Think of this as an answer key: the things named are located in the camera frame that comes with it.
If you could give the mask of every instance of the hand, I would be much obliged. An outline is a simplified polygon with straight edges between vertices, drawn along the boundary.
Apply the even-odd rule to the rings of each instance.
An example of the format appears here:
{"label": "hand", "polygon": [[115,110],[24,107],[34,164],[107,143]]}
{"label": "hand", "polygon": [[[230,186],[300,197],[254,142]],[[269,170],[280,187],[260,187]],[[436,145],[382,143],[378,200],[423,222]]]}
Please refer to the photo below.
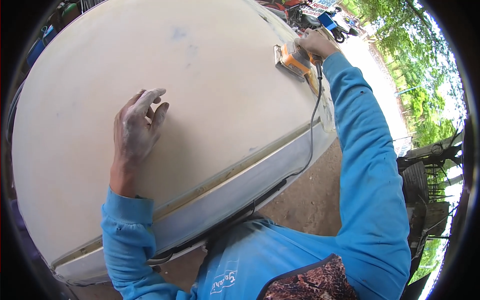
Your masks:
{"label": "hand", "polygon": [[310,53],[320,55],[324,60],[332,53],[338,52],[338,48],[319,32],[308,28],[305,30],[307,37],[296,38],[295,43]]}
{"label": "hand", "polygon": [[160,96],[165,92],[164,88],[141,90],[115,116],[115,155],[110,169],[110,188],[118,195],[130,198],[136,195],[134,186],[138,168],[160,137],[160,127],[169,104],[162,103],[155,113],[150,106],[160,103]]}

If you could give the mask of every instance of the sign board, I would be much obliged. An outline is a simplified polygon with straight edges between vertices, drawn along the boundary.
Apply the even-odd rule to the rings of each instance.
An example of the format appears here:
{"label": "sign board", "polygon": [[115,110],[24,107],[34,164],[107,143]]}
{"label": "sign board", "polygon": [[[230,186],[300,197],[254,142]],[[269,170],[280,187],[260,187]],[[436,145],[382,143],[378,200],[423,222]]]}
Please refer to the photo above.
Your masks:
{"label": "sign board", "polygon": [[412,149],[412,137],[404,137],[393,141],[393,148],[397,157],[404,157]]}
{"label": "sign board", "polygon": [[332,6],[334,6],[338,0],[313,0],[310,4],[310,7],[304,5],[302,7],[302,13],[318,17],[325,11],[329,10]]}

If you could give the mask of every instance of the left hand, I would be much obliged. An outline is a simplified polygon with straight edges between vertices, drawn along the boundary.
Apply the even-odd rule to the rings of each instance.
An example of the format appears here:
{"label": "left hand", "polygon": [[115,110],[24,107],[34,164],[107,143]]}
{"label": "left hand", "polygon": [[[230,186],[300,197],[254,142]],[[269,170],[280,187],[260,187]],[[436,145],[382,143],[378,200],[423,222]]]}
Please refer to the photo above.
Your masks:
{"label": "left hand", "polygon": [[155,112],[152,103],[160,103],[166,89],[141,90],[115,117],[113,141],[115,156],[110,169],[110,188],[118,195],[134,198],[134,179],[141,163],[160,137],[160,127],[169,104],[162,103]]}

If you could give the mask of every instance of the right hand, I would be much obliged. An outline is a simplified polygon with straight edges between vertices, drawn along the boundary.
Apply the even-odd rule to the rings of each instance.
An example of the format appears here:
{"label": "right hand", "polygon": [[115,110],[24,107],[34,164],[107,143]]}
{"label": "right hand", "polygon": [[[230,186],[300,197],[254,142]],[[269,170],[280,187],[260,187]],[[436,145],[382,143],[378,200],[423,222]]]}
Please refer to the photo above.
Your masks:
{"label": "right hand", "polygon": [[296,38],[295,43],[308,52],[320,55],[324,60],[332,53],[338,52],[338,48],[319,32],[308,28],[305,30],[307,37]]}

